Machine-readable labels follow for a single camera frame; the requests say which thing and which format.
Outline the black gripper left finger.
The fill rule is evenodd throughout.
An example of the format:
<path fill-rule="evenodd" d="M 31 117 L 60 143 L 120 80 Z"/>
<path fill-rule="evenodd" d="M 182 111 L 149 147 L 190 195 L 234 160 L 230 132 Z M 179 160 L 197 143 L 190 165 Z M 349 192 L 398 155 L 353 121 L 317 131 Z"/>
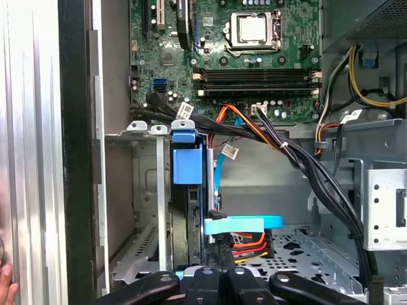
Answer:
<path fill-rule="evenodd" d="M 170 271 L 152 273 L 92 304 L 218 304 L 226 237 L 216 236 L 205 254 L 207 265 L 185 269 L 182 278 Z"/>

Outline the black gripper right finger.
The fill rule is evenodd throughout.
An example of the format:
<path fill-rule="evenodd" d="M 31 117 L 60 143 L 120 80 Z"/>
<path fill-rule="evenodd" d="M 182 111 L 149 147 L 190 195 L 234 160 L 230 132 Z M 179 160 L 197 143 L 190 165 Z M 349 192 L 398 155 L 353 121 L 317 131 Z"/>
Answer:
<path fill-rule="evenodd" d="M 264 286 L 249 269 L 234 267 L 227 271 L 226 282 L 227 295 L 237 304 L 363 304 L 289 271 L 276 272 Z"/>

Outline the person's hand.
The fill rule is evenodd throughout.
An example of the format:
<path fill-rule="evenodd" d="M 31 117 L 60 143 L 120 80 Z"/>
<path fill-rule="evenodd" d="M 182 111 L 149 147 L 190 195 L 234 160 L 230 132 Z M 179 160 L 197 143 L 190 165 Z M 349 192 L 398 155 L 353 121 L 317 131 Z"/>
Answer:
<path fill-rule="evenodd" d="M 0 280 L 0 303 L 1 305 L 13 305 L 17 298 L 19 284 L 12 282 L 13 265 L 6 264 L 1 268 Z"/>

